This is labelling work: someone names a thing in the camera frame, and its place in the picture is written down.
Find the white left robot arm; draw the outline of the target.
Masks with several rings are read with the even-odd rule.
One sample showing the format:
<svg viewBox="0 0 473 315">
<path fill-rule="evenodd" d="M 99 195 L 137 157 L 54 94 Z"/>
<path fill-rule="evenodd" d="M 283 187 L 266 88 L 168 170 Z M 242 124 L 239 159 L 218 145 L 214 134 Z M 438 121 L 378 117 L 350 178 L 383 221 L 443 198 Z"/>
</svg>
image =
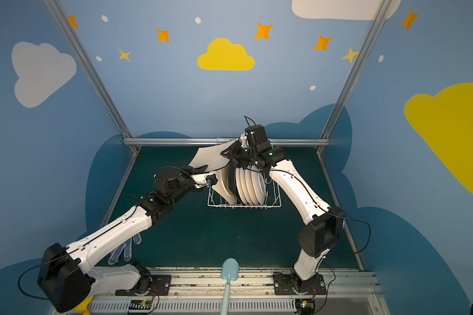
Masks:
<svg viewBox="0 0 473 315">
<path fill-rule="evenodd" d="M 218 175 L 206 172 L 205 167 L 161 168 L 152 190 L 122 216 L 81 240 L 48 247 L 39 268 L 38 286 L 57 312 L 71 311 L 99 289 L 100 279 L 90 271 L 101 259 L 159 223 L 188 193 L 202 192 L 218 182 Z"/>
</svg>

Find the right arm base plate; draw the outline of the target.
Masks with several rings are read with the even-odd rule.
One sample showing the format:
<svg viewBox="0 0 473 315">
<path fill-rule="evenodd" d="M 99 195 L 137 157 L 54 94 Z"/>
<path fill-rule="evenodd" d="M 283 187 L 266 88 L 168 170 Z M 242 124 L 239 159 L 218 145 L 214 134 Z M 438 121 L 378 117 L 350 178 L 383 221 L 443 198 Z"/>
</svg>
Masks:
<svg viewBox="0 0 473 315">
<path fill-rule="evenodd" d="M 316 274 L 308 280 L 302 280 L 296 274 L 272 274 L 273 288 L 276 295 L 326 295 L 327 286 L 324 278 Z"/>
</svg>

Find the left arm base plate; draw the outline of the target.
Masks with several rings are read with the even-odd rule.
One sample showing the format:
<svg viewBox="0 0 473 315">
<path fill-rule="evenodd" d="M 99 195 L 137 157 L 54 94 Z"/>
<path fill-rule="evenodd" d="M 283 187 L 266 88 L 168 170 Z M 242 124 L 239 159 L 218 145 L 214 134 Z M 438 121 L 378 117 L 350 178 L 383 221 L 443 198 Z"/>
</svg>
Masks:
<svg viewBox="0 0 473 315">
<path fill-rule="evenodd" d="M 167 296 L 171 285 L 171 275 L 141 276 L 138 283 L 129 290 L 117 290 L 116 296 Z"/>
</svg>

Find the cream square plate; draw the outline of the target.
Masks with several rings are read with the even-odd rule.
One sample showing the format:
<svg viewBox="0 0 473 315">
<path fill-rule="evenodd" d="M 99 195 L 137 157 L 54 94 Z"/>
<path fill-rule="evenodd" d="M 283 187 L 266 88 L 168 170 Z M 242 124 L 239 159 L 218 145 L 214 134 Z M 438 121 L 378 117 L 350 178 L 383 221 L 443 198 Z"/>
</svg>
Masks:
<svg viewBox="0 0 473 315">
<path fill-rule="evenodd" d="M 236 204 L 235 195 L 228 189 L 228 175 L 222 170 L 215 172 L 217 177 L 217 184 L 212 187 L 230 206 Z"/>
<path fill-rule="evenodd" d="M 228 164 L 229 159 L 222 156 L 221 153 L 228 149 L 235 141 L 236 139 L 233 139 L 215 146 L 199 148 L 194 158 L 189 163 L 189 166 L 196 169 L 206 165 L 206 171 L 215 171 L 219 168 L 225 167 Z"/>
</svg>

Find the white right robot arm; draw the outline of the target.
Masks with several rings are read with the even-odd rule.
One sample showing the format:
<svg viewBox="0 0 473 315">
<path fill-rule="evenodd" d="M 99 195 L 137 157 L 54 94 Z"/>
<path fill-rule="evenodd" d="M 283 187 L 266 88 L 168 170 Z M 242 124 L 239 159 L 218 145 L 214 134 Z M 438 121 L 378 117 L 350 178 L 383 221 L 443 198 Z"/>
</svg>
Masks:
<svg viewBox="0 0 473 315">
<path fill-rule="evenodd" d="M 286 193 L 298 210 L 305 227 L 298 235 L 301 251 L 291 271 L 294 291 L 305 294 L 313 285 L 319 265 L 338 243 L 344 227 L 344 212 L 331 207 L 310 188 L 297 172 L 292 160 L 280 147 L 265 150 L 243 147 L 239 140 L 219 153 L 241 169 L 256 166 Z"/>
</svg>

